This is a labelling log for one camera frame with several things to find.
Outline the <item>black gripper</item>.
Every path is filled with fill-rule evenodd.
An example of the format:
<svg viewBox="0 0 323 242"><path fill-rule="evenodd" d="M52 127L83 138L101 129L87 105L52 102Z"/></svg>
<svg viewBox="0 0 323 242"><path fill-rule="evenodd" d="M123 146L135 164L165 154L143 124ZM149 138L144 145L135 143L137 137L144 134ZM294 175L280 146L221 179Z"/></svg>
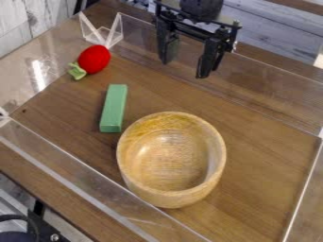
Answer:
<svg viewBox="0 0 323 242"><path fill-rule="evenodd" d="M179 35L192 32L196 39L205 39L225 31L225 51L236 49L236 38L243 24L239 20L221 14L224 0L152 0L156 18L156 42L159 59L168 64L177 54ZM220 39L208 38L203 54L197 60L196 78L207 78L219 68L224 55L224 45Z"/></svg>

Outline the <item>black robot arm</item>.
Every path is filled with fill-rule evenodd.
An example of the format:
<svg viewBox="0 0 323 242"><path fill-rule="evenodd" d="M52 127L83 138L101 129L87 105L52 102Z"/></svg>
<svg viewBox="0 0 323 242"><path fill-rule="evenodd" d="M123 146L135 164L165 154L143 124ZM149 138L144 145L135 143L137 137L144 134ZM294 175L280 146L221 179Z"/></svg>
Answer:
<svg viewBox="0 0 323 242"><path fill-rule="evenodd" d="M179 35L204 44L197 59L196 78L208 78L219 69L224 53L232 53L237 33L243 28L239 20L221 19L223 0L179 0L173 7L167 0L153 0L155 28L159 59L168 64L177 55Z"/></svg>

